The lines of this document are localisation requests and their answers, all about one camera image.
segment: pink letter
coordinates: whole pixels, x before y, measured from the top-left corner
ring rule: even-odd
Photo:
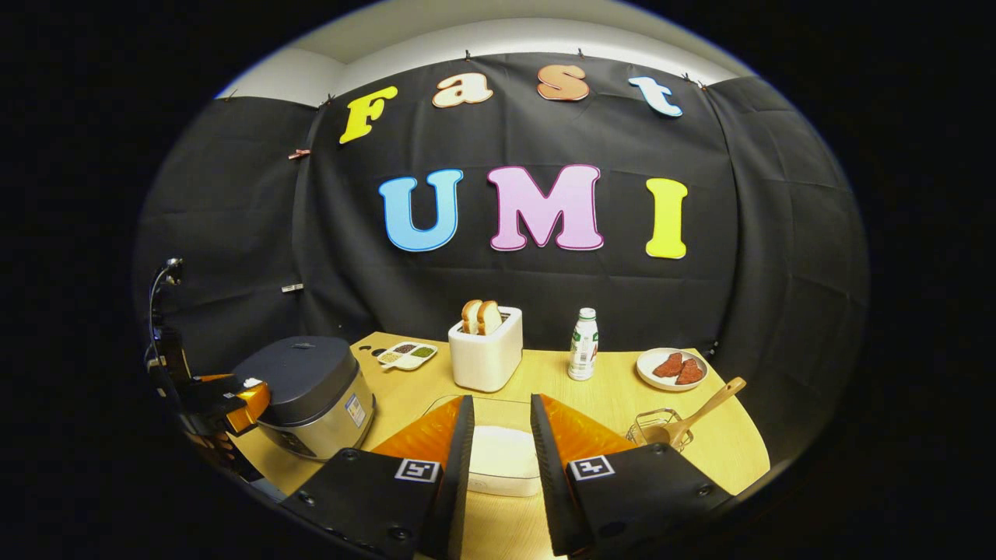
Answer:
[[[492,169],[488,180],[498,188],[498,234],[491,238],[491,246],[499,251],[517,251],[526,246],[526,237],[519,232],[521,215],[529,234],[543,247],[550,241],[557,220],[564,216],[558,247],[573,251],[598,249],[605,244],[595,224],[595,181],[600,176],[597,167],[567,165],[554,181],[550,195],[544,196],[523,167]]]

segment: meat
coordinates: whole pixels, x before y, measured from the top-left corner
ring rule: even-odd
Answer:
[[[663,364],[653,369],[653,374],[659,378],[672,378],[681,372],[681,355],[675,352],[667,357]]]
[[[698,364],[694,360],[685,360],[684,364],[681,366],[681,373],[678,374],[678,379],[674,382],[675,385],[688,385],[700,381],[705,373],[699,369]]]

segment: black fabric curtain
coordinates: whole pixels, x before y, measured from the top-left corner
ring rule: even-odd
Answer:
[[[537,74],[577,66],[580,101],[538,94]],[[446,78],[478,73],[480,103],[432,103]],[[670,90],[664,115],[628,80]],[[349,103],[384,89],[370,131],[340,143]],[[310,154],[289,159],[296,149]],[[523,168],[544,196],[570,165],[598,169],[593,250],[549,241],[517,215],[525,246],[496,250],[496,168]],[[411,177],[410,224],[440,221],[428,176],[459,169],[451,238],[411,251],[387,234],[379,188]],[[647,253],[652,178],[687,188],[681,258]],[[523,310],[526,348],[564,350],[578,310],[598,311],[600,349],[696,348],[726,378],[777,462],[833,408],[849,378],[867,307],[860,215],[843,173],[802,116],[757,78],[703,90],[636,65],[530,53],[410,70],[319,108],[212,102],[163,164],[139,220],[134,300],[147,320],[152,273],[181,256],[163,303],[198,374],[230,371],[293,335],[354,342],[374,330],[446,340],[470,299]],[[285,286],[303,288],[286,292]]]
[[[736,282],[712,363],[772,464],[801,452],[834,410],[862,346],[868,247],[844,172],[819,134],[766,82],[710,86],[737,183]]]

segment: wire basket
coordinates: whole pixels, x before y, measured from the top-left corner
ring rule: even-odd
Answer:
[[[625,438],[637,445],[647,445],[648,443],[663,443],[667,445],[669,437],[663,429],[655,426],[681,420],[681,415],[675,409],[657,409],[649,413],[636,415],[636,420],[629,427]],[[674,447],[674,450],[681,453],[691,441],[695,439],[691,430],[685,432],[681,442]]]

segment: rice cooker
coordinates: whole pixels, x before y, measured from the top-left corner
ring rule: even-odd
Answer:
[[[253,354],[232,372],[270,388],[257,423],[276,444],[328,460],[359,447],[374,420],[376,399],[350,345],[338,338],[291,337]]]

